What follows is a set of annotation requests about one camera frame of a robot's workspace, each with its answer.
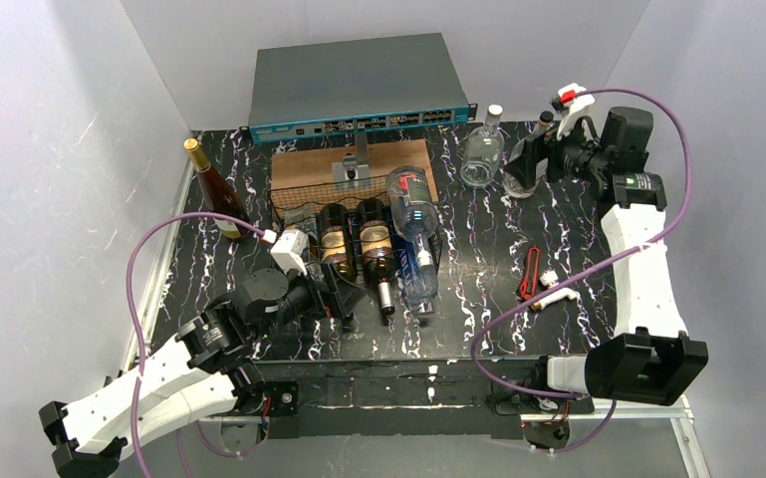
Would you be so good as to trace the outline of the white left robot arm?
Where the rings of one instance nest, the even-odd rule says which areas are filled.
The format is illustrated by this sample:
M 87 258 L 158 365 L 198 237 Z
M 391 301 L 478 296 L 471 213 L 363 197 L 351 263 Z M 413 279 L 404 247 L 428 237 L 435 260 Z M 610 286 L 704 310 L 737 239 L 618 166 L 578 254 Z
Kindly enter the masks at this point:
M 290 323 L 351 320 L 365 294 L 326 262 L 307 274 L 253 273 L 133 369 L 80 400 L 40 409 L 57 475 L 109 477 L 137 445 L 207 416 L 256 413 L 277 389 L 255 367 L 256 347 Z

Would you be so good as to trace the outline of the clear bottle with white cap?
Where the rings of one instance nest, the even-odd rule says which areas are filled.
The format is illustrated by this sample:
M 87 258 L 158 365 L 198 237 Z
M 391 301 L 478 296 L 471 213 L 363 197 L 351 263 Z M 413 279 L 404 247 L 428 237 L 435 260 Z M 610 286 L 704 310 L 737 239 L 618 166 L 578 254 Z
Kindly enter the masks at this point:
M 467 137 L 460 178 L 469 187 L 489 186 L 499 169 L 505 149 L 505 137 L 500 129 L 503 108 L 489 105 L 484 123 Z

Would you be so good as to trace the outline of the amber wine bottle gold cap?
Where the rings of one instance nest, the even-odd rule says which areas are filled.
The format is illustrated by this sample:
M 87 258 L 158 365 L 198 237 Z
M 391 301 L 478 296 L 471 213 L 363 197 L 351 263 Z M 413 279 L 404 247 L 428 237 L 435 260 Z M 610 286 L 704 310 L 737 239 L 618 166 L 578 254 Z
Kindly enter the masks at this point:
M 235 189 L 213 166 L 199 140 L 188 138 L 183 147 L 193 164 L 207 210 L 248 222 L 249 217 Z

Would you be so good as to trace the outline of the clear bottle with cork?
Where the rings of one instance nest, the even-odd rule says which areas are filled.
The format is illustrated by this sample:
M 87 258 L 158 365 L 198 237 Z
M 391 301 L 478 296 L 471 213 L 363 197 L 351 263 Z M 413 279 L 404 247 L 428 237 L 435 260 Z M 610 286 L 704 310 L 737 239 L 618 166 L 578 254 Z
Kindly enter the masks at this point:
M 537 139 L 550 129 L 553 120 L 554 115 L 550 111 L 541 112 L 532 131 L 513 147 L 502 178 L 502 185 L 509 196 L 523 199 L 533 195 L 546 171 L 546 162 L 537 159 Z

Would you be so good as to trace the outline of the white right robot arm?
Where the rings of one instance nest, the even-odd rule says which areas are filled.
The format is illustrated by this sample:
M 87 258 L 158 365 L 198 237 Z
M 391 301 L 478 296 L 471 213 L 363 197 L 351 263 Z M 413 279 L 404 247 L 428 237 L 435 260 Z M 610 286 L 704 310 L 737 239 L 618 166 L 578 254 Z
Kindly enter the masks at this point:
M 610 252 L 637 248 L 612 266 L 614 336 L 583 356 L 541 358 L 533 384 L 549 392 L 669 406 L 706 367 L 708 349 L 688 335 L 672 293 L 666 247 L 654 238 L 664 229 L 667 200 L 660 176 L 644 169 L 653 115 L 613 107 L 603 130 L 587 136 L 590 122 L 582 115 L 540 124 L 513 147 L 504 168 L 527 191 L 567 176 L 587 182 Z

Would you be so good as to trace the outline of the clear bottle with dark label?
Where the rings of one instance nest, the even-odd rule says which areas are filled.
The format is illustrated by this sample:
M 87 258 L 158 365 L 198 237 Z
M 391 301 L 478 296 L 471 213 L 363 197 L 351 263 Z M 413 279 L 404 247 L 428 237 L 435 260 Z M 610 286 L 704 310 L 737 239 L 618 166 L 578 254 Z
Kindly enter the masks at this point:
M 434 267 L 430 238 L 438 229 L 438 212 L 425 171 L 398 167 L 387 175 L 386 190 L 396 233 L 411 243 L 419 268 Z

